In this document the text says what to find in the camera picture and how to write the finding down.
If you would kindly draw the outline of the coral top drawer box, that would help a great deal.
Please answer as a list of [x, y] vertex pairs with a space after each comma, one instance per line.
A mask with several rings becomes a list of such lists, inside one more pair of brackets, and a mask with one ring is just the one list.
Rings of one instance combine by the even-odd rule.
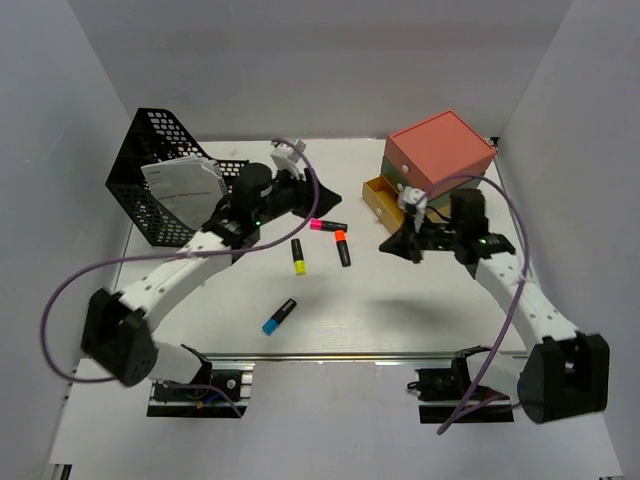
[[484, 173], [496, 151], [455, 112], [448, 110], [390, 134], [384, 157], [408, 185], [431, 198]]

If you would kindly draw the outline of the pink black highlighter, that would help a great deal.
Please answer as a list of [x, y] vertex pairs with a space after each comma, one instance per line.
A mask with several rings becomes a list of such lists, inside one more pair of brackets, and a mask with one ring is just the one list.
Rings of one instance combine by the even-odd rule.
[[346, 223], [341, 222], [333, 222], [322, 219], [312, 219], [310, 221], [310, 228], [312, 230], [318, 231], [327, 231], [327, 232], [337, 232], [337, 231], [348, 231], [348, 225]]

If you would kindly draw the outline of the blue black highlighter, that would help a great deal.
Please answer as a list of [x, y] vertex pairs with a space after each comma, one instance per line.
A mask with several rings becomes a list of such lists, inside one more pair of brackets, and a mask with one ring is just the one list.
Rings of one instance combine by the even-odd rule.
[[272, 335], [281, 323], [291, 314], [297, 306], [294, 299], [288, 299], [271, 317], [263, 324], [262, 331], [266, 335]]

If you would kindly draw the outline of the yellow bottom drawer box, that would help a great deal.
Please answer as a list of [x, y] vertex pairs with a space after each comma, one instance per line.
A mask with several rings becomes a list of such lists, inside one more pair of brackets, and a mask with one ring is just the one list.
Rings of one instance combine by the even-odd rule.
[[397, 192], [383, 176], [363, 183], [362, 199], [390, 234], [401, 227], [405, 212], [397, 203]]

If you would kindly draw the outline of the orange black highlighter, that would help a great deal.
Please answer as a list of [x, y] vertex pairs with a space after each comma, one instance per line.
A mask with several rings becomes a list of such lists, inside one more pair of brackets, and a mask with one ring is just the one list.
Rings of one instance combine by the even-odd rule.
[[341, 265], [343, 267], [350, 267], [351, 266], [351, 257], [350, 257], [350, 252], [349, 252], [349, 249], [348, 249], [348, 243], [347, 243], [347, 240], [346, 240], [345, 232], [343, 230], [337, 230], [334, 233], [334, 238], [335, 238], [336, 247], [337, 247], [337, 250], [338, 250], [338, 254], [339, 254]]

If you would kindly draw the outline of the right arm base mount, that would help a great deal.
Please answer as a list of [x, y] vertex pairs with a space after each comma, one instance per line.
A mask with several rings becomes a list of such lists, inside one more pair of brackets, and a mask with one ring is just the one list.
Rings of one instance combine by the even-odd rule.
[[[463, 361], [472, 354], [489, 350], [483, 346], [470, 347], [456, 352], [448, 367], [427, 367], [415, 371], [416, 379], [406, 385], [406, 390], [417, 395], [421, 424], [441, 424], [447, 420], [471, 381]], [[513, 410], [510, 400], [501, 398], [465, 415], [459, 423], [512, 423]]]

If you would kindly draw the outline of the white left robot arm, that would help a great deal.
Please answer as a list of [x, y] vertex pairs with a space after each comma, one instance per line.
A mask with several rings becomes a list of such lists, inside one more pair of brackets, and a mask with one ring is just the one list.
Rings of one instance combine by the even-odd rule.
[[262, 225], [288, 213], [321, 217], [341, 200], [314, 182], [309, 170], [296, 178], [285, 170], [273, 173], [264, 164], [248, 164], [178, 258], [164, 261], [116, 293], [100, 289], [92, 295], [82, 351], [125, 387], [149, 378], [176, 383], [188, 398], [202, 398], [211, 387], [211, 362], [186, 345], [155, 341], [153, 333], [161, 321], [253, 247]]

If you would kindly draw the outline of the white safety instruction booklet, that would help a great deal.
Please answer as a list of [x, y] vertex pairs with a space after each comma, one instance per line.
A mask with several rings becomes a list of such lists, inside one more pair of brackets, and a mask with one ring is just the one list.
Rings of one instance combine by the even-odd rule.
[[151, 195], [186, 227], [198, 230], [226, 194], [219, 165], [190, 155], [140, 168]]

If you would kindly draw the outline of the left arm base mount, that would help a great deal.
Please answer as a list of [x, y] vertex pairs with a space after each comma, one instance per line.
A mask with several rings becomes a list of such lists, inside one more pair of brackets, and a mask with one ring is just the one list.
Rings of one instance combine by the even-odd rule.
[[212, 361], [209, 387], [176, 388], [154, 381], [146, 415], [173, 419], [239, 419], [248, 407], [254, 362]]

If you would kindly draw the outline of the green drawer box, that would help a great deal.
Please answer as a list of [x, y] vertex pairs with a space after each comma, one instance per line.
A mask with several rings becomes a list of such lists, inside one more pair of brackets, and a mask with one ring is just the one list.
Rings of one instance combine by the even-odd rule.
[[454, 179], [435, 187], [436, 180], [431, 180], [416, 164], [411, 162], [407, 164], [394, 163], [387, 156], [382, 157], [380, 175], [398, 194], [408, 187], [427, 192], [429, 194], [428, 204], [435, 208], [443, 208], [448, 205], [454, 190], [474, 189], [480, 183], [480, 180], [476, 178]]

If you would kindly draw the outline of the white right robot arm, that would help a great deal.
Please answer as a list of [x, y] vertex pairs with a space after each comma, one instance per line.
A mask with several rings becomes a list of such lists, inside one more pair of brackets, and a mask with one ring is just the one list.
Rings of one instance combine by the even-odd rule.
[[485, 198], [478, 189], [450, 197], [450, 217], [434, 223], [423, 191], [407, 187], [398, 200], [405, 217], [379, 250], [418, 264], [426, 251], [451, 252], [505, 312], [498, 336], [509, 328], [522, 340], [527, 360], [499, 354], [498, 346], [459, 350], [451, 361], [460, 403], [446, 425], [472, 412], [468, 401], [484, 390], [506, 396], [536, 424], [606, 409], [610, 348], [599, 334], [585, 334], [527, 280], [524, 259], [502, 234], [489, 230]]

